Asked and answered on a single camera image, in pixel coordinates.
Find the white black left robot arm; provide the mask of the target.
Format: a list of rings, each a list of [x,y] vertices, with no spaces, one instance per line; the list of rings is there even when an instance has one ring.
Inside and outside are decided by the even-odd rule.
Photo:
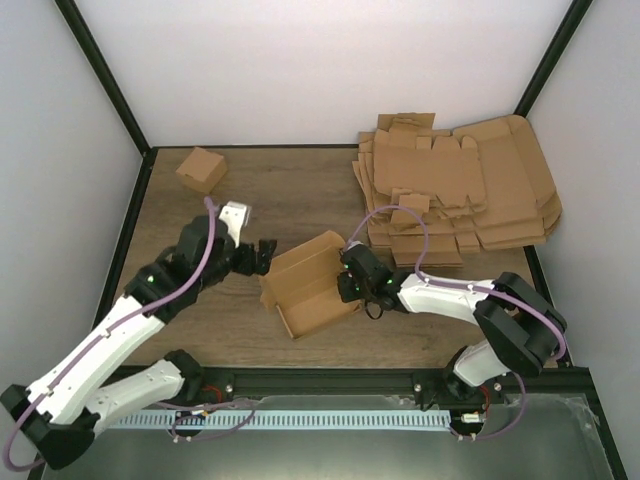
[[[42,462],[54,470],[69,466],[109,426],[151,404],[189,409],[203,403],[203,368],[182,349],[114,383],[108,379],[203,290],[230,273],[268,273],[276,240],[244,243],[242,226],[227,214],[194,218],[176,244],[138,270],[106,317],[64,360],[30,385],[12,384],[2,393],[15,433],[33,444]]]

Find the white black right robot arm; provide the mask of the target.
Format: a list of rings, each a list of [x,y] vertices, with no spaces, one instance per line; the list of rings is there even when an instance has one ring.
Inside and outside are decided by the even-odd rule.
[[[382,313],[436,314],[480,328],[484,339],[462,347],[445,368],[442,389],[455,402],[468,402],[504,374],[537,376],[566,353],[566,320],[515,273],[469,281],[392,270],[359,242],[344,248],[340,259],[337,287],[344,303],[374,304]]]

